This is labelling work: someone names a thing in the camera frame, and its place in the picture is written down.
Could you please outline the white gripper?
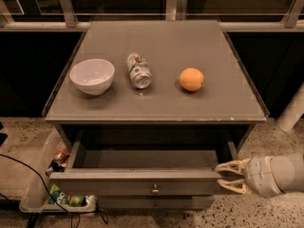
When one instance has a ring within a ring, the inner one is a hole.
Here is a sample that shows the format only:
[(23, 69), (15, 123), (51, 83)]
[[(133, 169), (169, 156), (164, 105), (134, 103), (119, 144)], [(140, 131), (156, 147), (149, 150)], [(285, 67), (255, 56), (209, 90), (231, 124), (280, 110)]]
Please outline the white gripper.
[(278, 196), (281, 190), (275, 182), (271, 160), (271, 157), (266, 156), (218, 164), (215, 167), (216, 172), (232, 172), (245, 177), (241, 180), (218, 180), (218, 184), (238, 194), (251, 194), (253, 190), (263, 198)]

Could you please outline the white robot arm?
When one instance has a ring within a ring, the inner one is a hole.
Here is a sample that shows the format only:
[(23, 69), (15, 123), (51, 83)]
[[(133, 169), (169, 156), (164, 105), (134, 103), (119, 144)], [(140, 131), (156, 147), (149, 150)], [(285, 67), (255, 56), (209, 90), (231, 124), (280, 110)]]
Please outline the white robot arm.
[[(304, 114), (304, 83), (278, 118), (278, 127), (288, 132)], [(288, 192), (304, 191), (304, 156), (293, 153), (279, 156), (253, 157), (218, 164), (216, 172), (232, 172), (240, 180), (218, 180), (218, 184), (239, 194), (251, 192), (271, 198)]]

